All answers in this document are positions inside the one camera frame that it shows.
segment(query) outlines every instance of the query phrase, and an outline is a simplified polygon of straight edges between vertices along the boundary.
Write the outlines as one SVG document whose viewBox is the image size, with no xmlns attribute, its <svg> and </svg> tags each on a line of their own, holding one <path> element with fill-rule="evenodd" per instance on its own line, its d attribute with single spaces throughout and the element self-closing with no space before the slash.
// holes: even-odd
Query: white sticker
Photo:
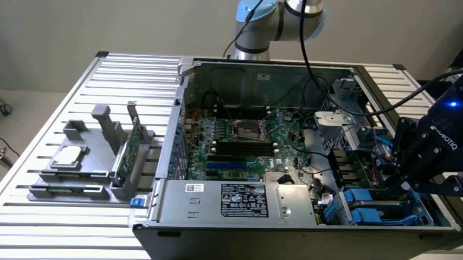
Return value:
<svg viewBox="0 0 463 260">
<path fill-rule="evenodd" d="M 187 184 L 186 185 L 186 192 L 203 192 L 204 191 L 204 184 L 203 183 L 195 183 L 195 184 Z"/>
<path fill-rule="evenodd" d="M 270 80 L 270 74 L 258 74 L 258 80 Z"/>
</svg>

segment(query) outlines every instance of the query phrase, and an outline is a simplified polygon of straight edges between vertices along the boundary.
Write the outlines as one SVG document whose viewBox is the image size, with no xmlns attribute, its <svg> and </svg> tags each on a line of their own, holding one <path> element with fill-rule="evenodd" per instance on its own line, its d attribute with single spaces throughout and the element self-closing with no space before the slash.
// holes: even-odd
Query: power supply label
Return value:
<svg viewBox="0 0 463 260">
<path fill-rule="evenodd" d="M 224 217 L 268 218 L 266 185 L 223 184 L 220 195 Z"/>
</svg>

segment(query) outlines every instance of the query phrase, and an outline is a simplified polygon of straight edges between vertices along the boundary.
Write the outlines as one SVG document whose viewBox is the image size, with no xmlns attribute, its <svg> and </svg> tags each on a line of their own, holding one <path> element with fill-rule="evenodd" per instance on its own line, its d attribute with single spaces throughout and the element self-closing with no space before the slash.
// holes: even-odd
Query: white wall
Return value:
<svg viewBox="0 0 463 260">
<path fill-rule="evenodd" d="M 0 88 L 68 91 L 99 50 L 219 56 L 238 0 L 0 0 Z M 462 0 L 327 0 L 318 61 L 402 63 L 428 78 L 463 47 Z M 274 43 L 300 59 L 298 43 Z"/>
</svg>

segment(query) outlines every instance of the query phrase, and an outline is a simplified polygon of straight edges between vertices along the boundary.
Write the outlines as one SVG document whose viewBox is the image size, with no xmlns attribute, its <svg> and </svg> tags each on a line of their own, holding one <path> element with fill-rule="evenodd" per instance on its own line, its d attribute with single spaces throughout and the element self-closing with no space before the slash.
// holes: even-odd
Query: red wire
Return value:
<svg viewBox="0 0 463 260">
<path fill-rule="evenodd" d="M 376 151 L 378 149 L 378 135 L 376 135 L 376 129 L 368 124 L 368 123 L 355 123 L 352 126 L 350 126 L 346 130 L 344 130 L 344 134 L 348 130 L 351 130 L 355 126 L 370 126 L 374 129 L 374 136 L 375 136 L 375 147 L 374 147 L 374 151 Z M 372 169 L 371 169 L 371 173 L 372 173 L 372 178 L 374 181 L 376 181 L 376 172 L 375 172 L 375 165 L 372 165 Z"/>
</svg>

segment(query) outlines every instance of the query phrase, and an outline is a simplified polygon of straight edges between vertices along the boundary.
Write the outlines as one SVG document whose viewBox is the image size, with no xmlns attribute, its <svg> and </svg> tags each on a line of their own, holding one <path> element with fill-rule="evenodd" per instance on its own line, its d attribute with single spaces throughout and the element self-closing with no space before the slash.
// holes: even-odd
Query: green circuit board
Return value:
<svg viewBox="0 0 463 260">
<path fill-rule="evenodd" d="M 140 124 L 139 118 L 134 122 L 132 133 L 126 143 L 124 154 L 120 160 L 120 165 L 118 167 L 118 176 L 127 179 L 134 170 L 134 165 L 136 161 L 136 155 L 139 154 L 139 146 L 143 139 L 143 126 Z"/>
<path fill-rule="evenodd" d="M 204 112 L 194 121 L 190 121 L 191 128 L 187 134 L 190 145 L 190 167 L 187 178 L 192 180 L 231 179 L 259 181 L 267 172 L 283 172 L 287 167 L 288 171 L 296 171 L 294 167 L 295 157 L 302 163 L 304 154 L 291 148 L 288 140 L 288 130 L 295 122 L 294 113 L 279 110 L 264 120 L 240 120 L 240 119 L 218 119 L 210 112 Z M 263 136 L 240 138 L 236 133 L 236 124 L 260 125 Z M 298 142 L 300 125 L 296 123 L 292 127 L 295 133 L 294 145 L 299 149 L 304 149 L 304 144 Z M 247 169 L 214 169 L 216 176 L 207 175 L 208 156 L 215 155 L 212 152 L 212 141 L 224 142 L 267 142 L 276 143 L 279 152 L 274 156 L 252 156 L 247 155 Z"/>
</svg>

